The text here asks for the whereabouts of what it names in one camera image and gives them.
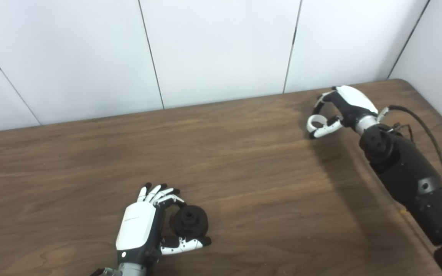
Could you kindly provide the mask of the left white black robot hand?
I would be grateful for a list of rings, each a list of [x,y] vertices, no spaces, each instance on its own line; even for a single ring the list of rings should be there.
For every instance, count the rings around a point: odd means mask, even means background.
[[[150,268],[163,255],[210,246],[208,229],[206,211],[187,204],[179,189],[146,183],[125,210],[115,244],[118,264]]]

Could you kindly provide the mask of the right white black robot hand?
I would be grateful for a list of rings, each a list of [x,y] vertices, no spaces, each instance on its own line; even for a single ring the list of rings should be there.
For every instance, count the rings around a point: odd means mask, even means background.
[[[325,104],[333,104],[340,112],[330,119],[321,115]],[[379,124],[375,105],[358,89],[351,86],[334,86],[332,91],[323,93],[314,105],[312,115],[307,119],[310,139],[326,136],[345,127],[352,128],[360,136]]]

